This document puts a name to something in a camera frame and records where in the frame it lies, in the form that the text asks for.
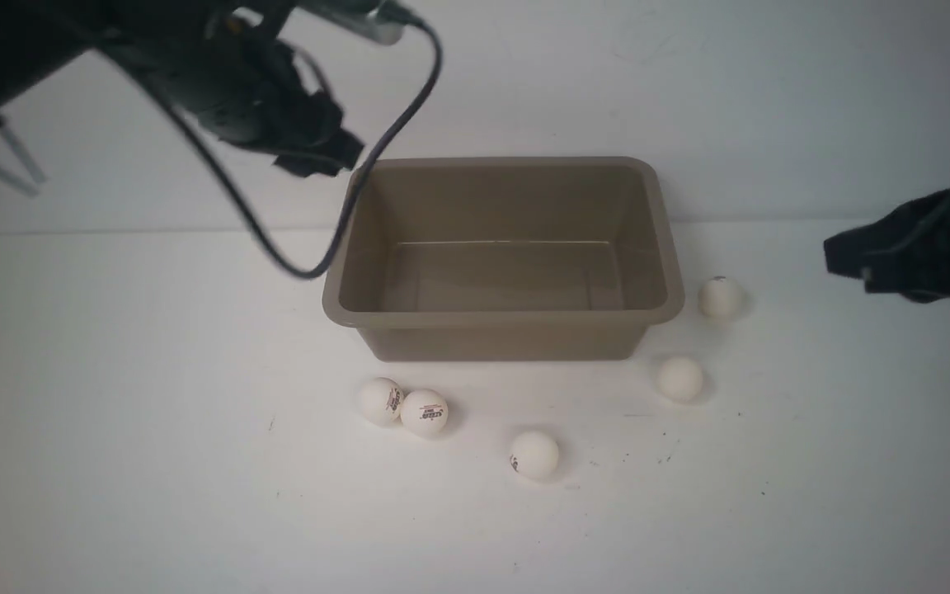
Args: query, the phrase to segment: tan plastic bin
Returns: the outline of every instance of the tan plastic bin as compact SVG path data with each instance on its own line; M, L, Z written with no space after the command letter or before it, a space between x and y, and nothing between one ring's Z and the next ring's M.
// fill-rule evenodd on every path
M382 361L625 360L683 302L633 158L381 162L324 293Z

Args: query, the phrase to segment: white wall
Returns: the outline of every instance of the white wall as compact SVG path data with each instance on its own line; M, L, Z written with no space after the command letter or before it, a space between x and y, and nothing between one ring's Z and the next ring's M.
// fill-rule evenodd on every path
M388 157L627 154L676 219L880 215L950 180L950 2L412 0L441 86ZM300 15L351 130L372 142L430 56ZM221 229L226 200L128 82L84 56L7 109L53 181L0 186L0 232ZM346 180L294 180L219 146L275 226L327 226Z

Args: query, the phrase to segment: wire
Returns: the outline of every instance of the wire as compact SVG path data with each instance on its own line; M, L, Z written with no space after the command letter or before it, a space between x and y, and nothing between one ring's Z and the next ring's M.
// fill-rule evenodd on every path
M369 151L369 156L365 159L365 162L361 167L355 170L355 179L353 183L350 184L350 191L347 192L347 196L343 200L339 222L336 223L335 233L332 234L332 240L329 241L324 256L316 266L309 268L309 270L304 270L304 268L291 263L291 261L280 252L280 249L276 247L274 240L272 240L266 230L263 229L263 225L261 225L259 218L256 217L256 213L254 213L254 210L252 210L252 207L248 204L248 200L246 200L244 195L238 190L237 184L233 183L233 179L231 179L229 173L223 168L222 163L214 156L211 149L208 148L207 143L200 138L200 135L193 130L192 125L189 125L189 123L185 121L185 118L182 118L181 114L175 111L173 106L171 106L170 99L166 98L165 95L159 91L158 87L156 87L151 80L148 80L146 75L127 64L125 58L119 56L108 42L105 42L101 37L93 33L93 31L87 30L84 26L80 26L79 23L67 16L60 15L58 11L54 11L54 14L50 16L57 20L61 26L67 27L67 29L78 37L83 38L84 41L93 45L94 49L98 50L98 52L101 52L109 58L109 60L112 60L120 70L124 71L129 78L134 80L137 86L146 92L148 97L161 109L163 115L166 116L171 123L174 124L178 132L184 136L189 146L196 151L201 161L204 161L204 165L207 166L212 176L214 176L215 180L222 186L223 191L226 192L226 196L233 202L233 206L237 207L237 213L241 215L241 219L244 219L244 224L248 227L248 232L252 233L252 237L256 240L256 243L259 244L259 247L263 248L263 252L266 252L266 255L274 261L277 266L282 268L283 271L286 271L286 273L295 278L304 279L305 281L311 281L325 274L328 267L332 265L332 260L336 259L336 253L339 252L340 244L343 242L343 234L346 233L347 225L350 224L350 217L354 214L354 209L358 204L361 192L364 191L365 185L369 183L369 174L372 173L374 165L376 165L376 162L380 159L380 155L383 154L383 151L386 150L392 140L395 139L395 136L402 131L402 128L406 127L408 121L412 120L416 112L425 104L427 97L430 96L430 92L435 89L435 84L438 82L438 77L442 72L442 54L444 50L442 49L442 42L438 38L438 34L425 20L412 15L411 12L406 12L404 18L400 18L399 21L414 27L414 29L423 31L435 51L434 64L430 69L430 75L427 76L426 82L423 83L423 87L419 93L417 93L416 97L412 98L410 105L408 105L406 110L391 124L391 127L380 136L380 140L377 140L372 150Z
M306 64L306 67L310 68L310 72L313 72L313 78L317 79L317 86L325 92L325 95L328 95L329 99L335 99L335 95L332 94L332 86L328 83L328 77L325 76L325 71L321 70L321 64L318 64L317 60L313 59L313 56L310 55L307 50L301 48L301 46L293 44L287 45L288 48L291 48L291 50L295 52L295 55L303 61L303 64Z

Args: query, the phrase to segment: ping pong ball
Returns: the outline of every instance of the ping pong ball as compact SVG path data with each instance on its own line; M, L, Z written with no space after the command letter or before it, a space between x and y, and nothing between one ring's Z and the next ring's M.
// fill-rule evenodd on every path
M512 442L508 462L518 474L528 479L544 481L552 476L559 464L559 444L540 431L527 431Z
M402 405L402 389L386 377L366 381L358 391L358 410L373 425L386 427L398 418Z
M698 309L715 319L735 319L742 311L745 297L738 282L725 276L713 277L698 291Z
M416 390L406 396L401 406L402 424L421 437L430 437L442 430L449 417L449 406L434 390Z
M698 362L689 357L672 357L659 369L656 387L671 401L687 403L702 393L702 383L702 368Z

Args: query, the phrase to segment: bin bottom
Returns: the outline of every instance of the bin bottom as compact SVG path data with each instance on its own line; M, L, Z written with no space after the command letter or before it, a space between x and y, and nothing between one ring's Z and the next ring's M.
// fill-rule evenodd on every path
M399 243L382 311L611 311L619 278L608 242Z

